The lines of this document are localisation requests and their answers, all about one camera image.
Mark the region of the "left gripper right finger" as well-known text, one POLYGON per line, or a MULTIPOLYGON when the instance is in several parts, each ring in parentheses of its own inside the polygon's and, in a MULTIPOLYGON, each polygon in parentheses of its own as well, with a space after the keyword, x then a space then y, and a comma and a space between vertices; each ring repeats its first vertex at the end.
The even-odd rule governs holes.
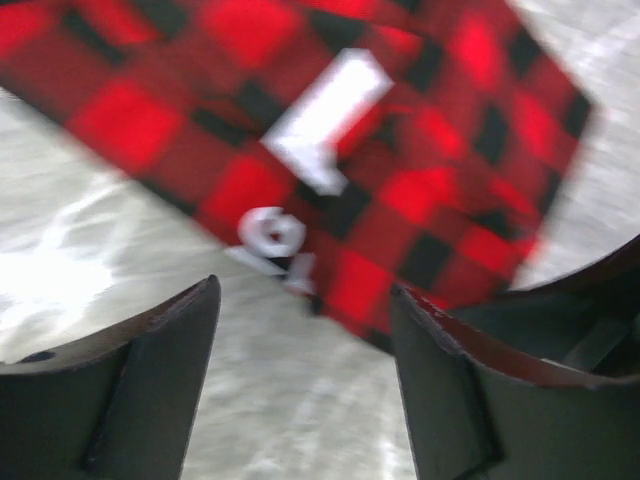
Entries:
POLYGON ((443 312, 401 286, 392 342, 421 479, 639 475, 639 243, 443 312))

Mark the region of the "red black plaid shirt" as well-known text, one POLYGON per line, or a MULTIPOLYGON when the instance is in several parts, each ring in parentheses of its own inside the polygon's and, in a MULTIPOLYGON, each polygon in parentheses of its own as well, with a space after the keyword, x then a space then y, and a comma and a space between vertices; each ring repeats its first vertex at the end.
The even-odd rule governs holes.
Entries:
POLYGON ((5 1, 1 85, 389 351, 505 290, 591 98, 507 1, 5 1))

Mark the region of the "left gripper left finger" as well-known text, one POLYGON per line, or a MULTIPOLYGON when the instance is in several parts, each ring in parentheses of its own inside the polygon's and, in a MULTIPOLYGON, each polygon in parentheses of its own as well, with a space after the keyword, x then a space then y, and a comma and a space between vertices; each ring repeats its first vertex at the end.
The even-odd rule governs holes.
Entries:
POLYGON ((3 364, 2 477, 179 478, 220 300, 209 276, 134 317, 3 364))

